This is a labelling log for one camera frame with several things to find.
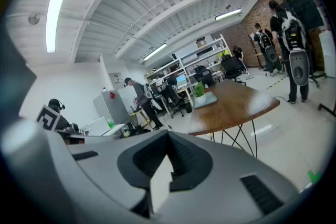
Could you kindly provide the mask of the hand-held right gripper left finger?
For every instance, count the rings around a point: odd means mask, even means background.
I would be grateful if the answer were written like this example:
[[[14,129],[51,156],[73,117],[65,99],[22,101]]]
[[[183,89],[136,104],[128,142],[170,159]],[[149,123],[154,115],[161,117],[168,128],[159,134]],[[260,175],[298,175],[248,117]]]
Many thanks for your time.
[[[65,147],[65,188],[77,224],[170,224],[162,213],[152,213],[149,189],[131,186],[120,172],[133,165],[132,159],[121,158],[122,152],[167,133],[161,130],[121,140],[107,137],[99,143]]]

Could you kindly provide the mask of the green leafy plant sprig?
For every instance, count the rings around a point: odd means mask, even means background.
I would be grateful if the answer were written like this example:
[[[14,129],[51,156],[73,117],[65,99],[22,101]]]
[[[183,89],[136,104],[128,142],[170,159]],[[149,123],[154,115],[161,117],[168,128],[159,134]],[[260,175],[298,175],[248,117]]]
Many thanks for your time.
[[[204,87],[202,81],[198,82],[198,84],[195,86],[194,94],[195,94],[195,100],[199,104],[204,104],[205,101],[206,101],[204,91],[205,91],[205,87]]]

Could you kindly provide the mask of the white shelving unit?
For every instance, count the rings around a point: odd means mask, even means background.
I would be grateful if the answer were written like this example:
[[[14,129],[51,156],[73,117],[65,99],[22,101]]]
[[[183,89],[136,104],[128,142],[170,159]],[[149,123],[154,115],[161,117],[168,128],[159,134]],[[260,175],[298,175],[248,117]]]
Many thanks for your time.
[[[168,64],[156,69],[155,71],[145,75],[145,80],[149,85],[155,84],[157,81],[161,79],[168,78],[169,76],[172,76],[173,74],[181,71],[182,68],[182,62],[180,59],[175,59]]]
[[[187,81],[192,87],[195,87],[197,84],[195,78],[195,69],[197,67],[204,66],[211,72],[221,71],[223,56],[232,56],[231,49],[228,47],[222,35],[217,39],[212,39],[211,36],[205,36],[198,41],[200,41],[200,47],[195,42],[175,53],[186,74]]]

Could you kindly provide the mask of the white grey backpack unit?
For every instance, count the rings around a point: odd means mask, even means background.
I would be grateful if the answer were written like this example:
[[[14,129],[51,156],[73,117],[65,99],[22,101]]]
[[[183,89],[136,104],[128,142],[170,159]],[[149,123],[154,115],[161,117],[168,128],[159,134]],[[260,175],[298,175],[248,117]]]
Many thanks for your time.
[[[155,82],[155,86],[158,90],[158,92],[163,92],[167,88],[167,80],[165,78],[160,78]]]

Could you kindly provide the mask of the black rack stand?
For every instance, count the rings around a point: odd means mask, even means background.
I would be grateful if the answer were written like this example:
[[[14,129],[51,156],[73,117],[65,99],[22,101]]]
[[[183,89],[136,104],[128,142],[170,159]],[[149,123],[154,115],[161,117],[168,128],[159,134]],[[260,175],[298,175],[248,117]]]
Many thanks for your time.
[[[321,110],[325,110],[325,111],[327,111],[329,114],[331,114],[333,117],[336,118],[336,100],[335,100],[333,109],[330,109],[330,108],[328,108],[327,106],[325,106],[324,104],[319,103],[319,105],[318,105],[318,110],[319,110],[319,111],[321,111]]]

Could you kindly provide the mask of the grey-green tray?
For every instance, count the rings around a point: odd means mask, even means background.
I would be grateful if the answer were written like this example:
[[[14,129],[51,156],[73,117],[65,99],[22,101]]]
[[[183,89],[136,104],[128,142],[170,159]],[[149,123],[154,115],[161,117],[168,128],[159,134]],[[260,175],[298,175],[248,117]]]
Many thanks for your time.
[[[194,101],[194,109],[200,109],[205,106],[208,106],[210,104],[216,103],[217,102],[217,97],[213,94],[213,92],[205,92],[204,93],[206,97],[206,101],[204,104],[199,104],[196,100]]]

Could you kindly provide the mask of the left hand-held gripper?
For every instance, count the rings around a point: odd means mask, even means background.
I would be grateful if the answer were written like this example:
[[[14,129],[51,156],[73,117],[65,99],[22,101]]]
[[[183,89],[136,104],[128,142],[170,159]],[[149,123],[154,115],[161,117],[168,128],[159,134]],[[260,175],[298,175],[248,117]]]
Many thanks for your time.
[[[70,123],[60,114],[60,108],[57,105],[43,105],[36,121],[48,131],[63,131],[70,127]]]

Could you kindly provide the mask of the ceiling tube light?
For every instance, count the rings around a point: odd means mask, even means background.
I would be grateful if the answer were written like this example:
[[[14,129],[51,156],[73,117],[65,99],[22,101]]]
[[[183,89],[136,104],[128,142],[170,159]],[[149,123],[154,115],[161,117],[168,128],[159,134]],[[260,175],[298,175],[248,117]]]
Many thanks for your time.
[[[232,10],[230,12],[220,14],[220,15],[215,17],[215,20],[218,21],[218,20],[222,20],[224,18],[230,17],[230,16],[237,15],[237,14],[239,15],[241,13],[241,11],[242,11],[242,9],[239,8],[239,9]]]
[[[153,57],[156,53],[158,53],[159,51],[161,51],[162,49],[164,49],[167,46],[166,43],[163,43],[161,46],[159,46],[158,48],[156,48],[155,50],[153,50],[151,53],[149,53],[147,56],[145,56],[143,58],[144,61],[147,61],[148,59],[150,59],[151,57]]]
[[[63,0],[49,0],[46,16],[46,51],[48,54],[56,52],[56,32],[62,3]]]

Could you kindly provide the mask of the black office chair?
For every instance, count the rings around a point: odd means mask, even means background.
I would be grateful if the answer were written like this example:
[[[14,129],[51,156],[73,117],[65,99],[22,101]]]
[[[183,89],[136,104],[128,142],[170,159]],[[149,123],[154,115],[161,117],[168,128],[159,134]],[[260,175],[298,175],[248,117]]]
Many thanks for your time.
[[[164,98],[164,103],[166,104],[171,118],[174,118],[174,115],[178,112],[181,113],[181,116],[184,117],[182,109],[184,108],[185,102],[176,91],[169,84],[162,84],[158,87],[158,91],[161,96]]]
[[[202,82],[204,86],[211,87],[215,85],[215,81],[212,77],[212,73],[209,69],[205,68],[205,66],[197,66],[194,69],[195,75],[194,78],[197,82]]]
[[[234,79],[235,82],[246,85],[245,82],[237,79],[242,74],[242,71],[236,66],[233,57],[225,55],[221,61],[221,65],[224,68],[224,74],[227,79]]]

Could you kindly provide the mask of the round wooden side table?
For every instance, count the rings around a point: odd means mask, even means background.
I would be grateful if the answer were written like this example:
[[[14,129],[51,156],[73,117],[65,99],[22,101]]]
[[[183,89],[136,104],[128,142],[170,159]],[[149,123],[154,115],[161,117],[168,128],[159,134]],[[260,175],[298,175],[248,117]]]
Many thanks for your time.
[[[151,125],[151,120],[146,116],[143,109],[130,114],[130,119],[135,125],[140,125],[141,127],[153,131],[153,126]]]

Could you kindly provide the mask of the round smoke detector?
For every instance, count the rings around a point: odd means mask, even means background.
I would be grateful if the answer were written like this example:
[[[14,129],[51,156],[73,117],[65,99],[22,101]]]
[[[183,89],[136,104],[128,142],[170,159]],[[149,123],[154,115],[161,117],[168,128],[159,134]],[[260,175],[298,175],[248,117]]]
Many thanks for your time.
[[[29,16],[28,16],[28,22],[31,25],[36,25],[36,24],[39,23],[39,21],[40,21],[40,14],[39,13],[33,12],[33,13],[29,14]]]

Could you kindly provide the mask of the silver refrigerator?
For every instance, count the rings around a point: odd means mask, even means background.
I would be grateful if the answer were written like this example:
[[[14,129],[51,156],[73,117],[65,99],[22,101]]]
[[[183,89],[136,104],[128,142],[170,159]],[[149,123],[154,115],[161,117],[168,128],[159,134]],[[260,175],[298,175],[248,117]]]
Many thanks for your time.
[[[131,120],[117,90],[101,92],[93,100],[93,105],[100,118],[105,117],[115,124],[127,124]]]

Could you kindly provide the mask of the white table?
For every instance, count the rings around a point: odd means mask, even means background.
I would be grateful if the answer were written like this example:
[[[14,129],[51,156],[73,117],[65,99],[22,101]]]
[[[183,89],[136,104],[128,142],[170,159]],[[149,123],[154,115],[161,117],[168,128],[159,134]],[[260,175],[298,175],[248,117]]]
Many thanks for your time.
[[[118,134],[125,127],[125,124],[114,124],[111,129],[106,121],[106,118],[101,117],[82,128],[82,132],[87,136],[111,136]]]

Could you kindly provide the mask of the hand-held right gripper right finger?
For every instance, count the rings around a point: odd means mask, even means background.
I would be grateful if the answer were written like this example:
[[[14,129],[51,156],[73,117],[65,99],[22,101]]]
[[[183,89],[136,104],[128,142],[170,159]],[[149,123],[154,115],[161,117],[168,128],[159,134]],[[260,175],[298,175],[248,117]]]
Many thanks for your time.
[[[235,147],[171,132],[167,154],[174,170],[168,224],[260,222],[298,194],[280,173]]]

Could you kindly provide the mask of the black display panel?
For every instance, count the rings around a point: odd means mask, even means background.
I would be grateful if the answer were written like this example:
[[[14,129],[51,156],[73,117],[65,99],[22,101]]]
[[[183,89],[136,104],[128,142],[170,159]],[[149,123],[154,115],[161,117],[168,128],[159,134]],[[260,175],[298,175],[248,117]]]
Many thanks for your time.
[[[302,22],[305,31],[324,26],[320,12],[313,0],[285,0],[282,5]]]

